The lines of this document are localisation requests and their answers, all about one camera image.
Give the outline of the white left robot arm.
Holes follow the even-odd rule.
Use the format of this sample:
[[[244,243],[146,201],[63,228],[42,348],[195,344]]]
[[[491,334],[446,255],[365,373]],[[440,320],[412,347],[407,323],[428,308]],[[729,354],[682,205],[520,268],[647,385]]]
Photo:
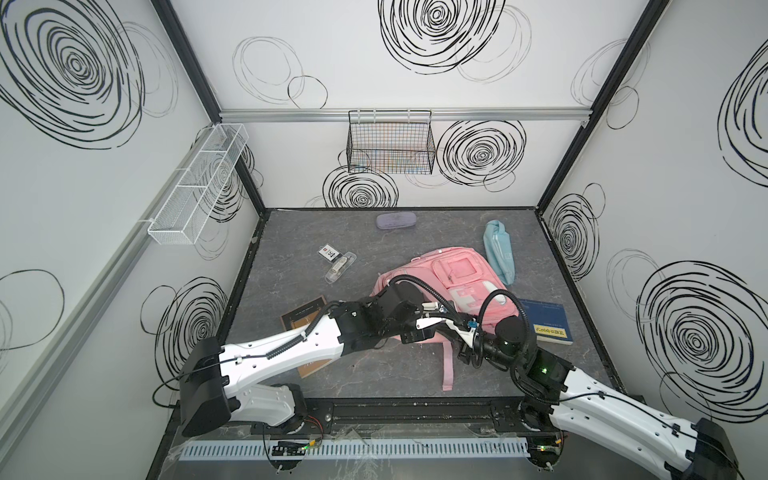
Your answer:
[[[294,428],[306,415],[296,386],[267,380],[299,366],[372,350],[398,336],[405,343],[434,336],[446,307],[402,282],[357,301],[332,302],[306,326],[260,340],[198,342],[179,378],[182,434],[196,437],[230,421]]]

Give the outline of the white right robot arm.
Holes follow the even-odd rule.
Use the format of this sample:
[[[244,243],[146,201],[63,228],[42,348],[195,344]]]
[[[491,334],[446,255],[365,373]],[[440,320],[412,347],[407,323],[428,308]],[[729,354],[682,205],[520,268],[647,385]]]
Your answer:
[[[522,423],[586,438],[659,479],[740,479],[725,430],[701,418],[689,421],[656,410],[591,377],[541,348],[525,318],[507,317],[492,333],[471,322],[475,356],[507,371],[522,392]]]

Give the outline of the pink student backpack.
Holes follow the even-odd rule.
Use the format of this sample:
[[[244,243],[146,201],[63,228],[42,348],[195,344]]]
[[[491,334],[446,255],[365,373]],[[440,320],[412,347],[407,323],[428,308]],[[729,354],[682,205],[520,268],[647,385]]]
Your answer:
[[[409,263],[381,274],[372,290],[378,294],[389,281],[400,275],[408,274],[423,280],[446,300],[452,301],[457,311],[477,315],[483,301],[490,293],[504,287],[486,259],[472,248],[450,247],[433,250]],[[519,316],[518,308],[512,300],[503,295],[494,297],[487,307],[482,322],[485,332],[494,333],[495,325],[510,316]],[[443,346],[443,385],[444,392],[453,389],[454,369],[453,343],[441,333],[436,333],[426,343],[440,343]]]

